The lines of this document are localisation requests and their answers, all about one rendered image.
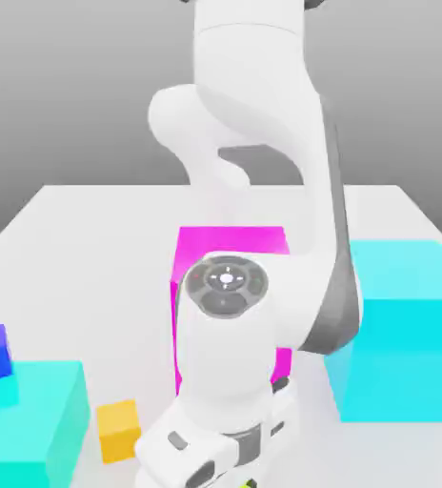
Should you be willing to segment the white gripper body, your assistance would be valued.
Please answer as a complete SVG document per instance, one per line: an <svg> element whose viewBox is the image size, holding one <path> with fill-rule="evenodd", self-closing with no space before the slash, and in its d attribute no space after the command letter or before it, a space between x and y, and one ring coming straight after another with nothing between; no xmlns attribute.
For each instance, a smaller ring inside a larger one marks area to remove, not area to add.
<svg viewBox="0 0 442 488"><path fill-rule="evenodd" d="M186 417L161 417L137 443L143 479L156 488L207 488L252 460L251 436L217 433Z"/></svg>

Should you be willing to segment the small orange cube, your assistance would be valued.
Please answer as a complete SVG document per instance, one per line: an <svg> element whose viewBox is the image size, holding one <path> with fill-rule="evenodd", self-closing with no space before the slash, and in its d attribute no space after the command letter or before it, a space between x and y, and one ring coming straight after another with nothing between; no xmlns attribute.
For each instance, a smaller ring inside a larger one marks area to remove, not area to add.
<svg viewBox="0 0 442 488"><path fill-rule="evenodd" d="M96 419L103 462L134 458L134 447L141 436L135 400L98 406Z"/></svg>

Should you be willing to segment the large cyan box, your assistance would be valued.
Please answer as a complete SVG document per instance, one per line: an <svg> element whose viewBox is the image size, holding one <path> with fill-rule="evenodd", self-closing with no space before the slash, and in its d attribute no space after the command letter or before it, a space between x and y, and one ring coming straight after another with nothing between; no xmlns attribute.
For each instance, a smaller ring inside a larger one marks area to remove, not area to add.
<svg viewBox="0 0 442 488"><path fill-rule="evenodd" d="M0 410L0 488L70 488L90 423L82 363L15 361L12 375L19 403Z"/></svg>
<svg viewBox="0 0 442 488"><path fill-rule="evenodd" d="M442 245L354 240L363 319L325 366L343 422L442 422Z"/></svg>

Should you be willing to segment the large magenta box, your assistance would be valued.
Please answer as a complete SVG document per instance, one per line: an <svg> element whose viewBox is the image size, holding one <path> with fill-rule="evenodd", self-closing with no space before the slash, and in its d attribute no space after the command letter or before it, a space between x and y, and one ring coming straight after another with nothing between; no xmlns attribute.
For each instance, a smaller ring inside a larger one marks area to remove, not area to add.
<svg viewBox="0 0 442 488"><path fill-rule="evenodd" d="M171 329L175 374L175 393L182 377L177 365L175 299L187 269L206 253L229 251L243 253L289 254L290 247L281 226L181 227L178 232L171 269Z"/></svg>

